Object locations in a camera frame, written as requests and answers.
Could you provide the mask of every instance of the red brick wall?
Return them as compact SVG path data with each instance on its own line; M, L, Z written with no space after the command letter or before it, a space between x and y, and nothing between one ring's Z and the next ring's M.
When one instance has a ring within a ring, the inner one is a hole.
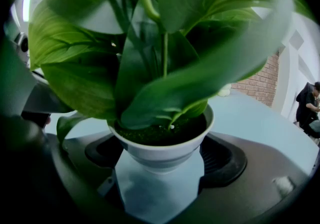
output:
M264 68L250 78L233 83L231 88L247 94L267 106L272 106L275 98L279 69L279 54L270 56Z

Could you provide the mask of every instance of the fluorescent light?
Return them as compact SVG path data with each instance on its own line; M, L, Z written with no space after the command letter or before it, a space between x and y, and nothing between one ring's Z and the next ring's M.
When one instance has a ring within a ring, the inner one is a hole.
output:
M30 8L30 0L23 0L22 3L22 17L24 22L29 21L29 8Z

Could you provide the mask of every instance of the white flower pot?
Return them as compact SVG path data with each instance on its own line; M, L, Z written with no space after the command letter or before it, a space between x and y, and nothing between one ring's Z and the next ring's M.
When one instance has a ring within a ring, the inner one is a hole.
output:
M214 113L207 105L203 112L206 120L206 129L197 137L184 143L170 146L149 146L132 142L115 131L114 122L108 122L111 132L121 141L123 148L130 156L143 167L156 174L167 174L174 171L179 165L185 162L192 153L200 146L207 133L214 124Z

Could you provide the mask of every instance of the black shirt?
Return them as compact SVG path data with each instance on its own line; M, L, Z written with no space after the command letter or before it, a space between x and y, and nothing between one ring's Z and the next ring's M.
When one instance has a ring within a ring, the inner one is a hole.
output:
M296 101L299 102L299 107L296 111L296 120L304 124L310 124L313 120L318 119L318 114L311 110L310 108L306 107L308 103L311 103L313 106L317 106L317 101L312 92L300 92L296 98Z

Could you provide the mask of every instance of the person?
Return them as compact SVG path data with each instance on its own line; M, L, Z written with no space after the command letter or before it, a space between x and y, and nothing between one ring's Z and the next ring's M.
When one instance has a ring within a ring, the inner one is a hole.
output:
M299 122L299 126L308 135L313 135L313 131L309 124L319 119L319 95L320 82L316 82L314 85L307 83L295 99L299 102L299 107L296 111L296 120Z

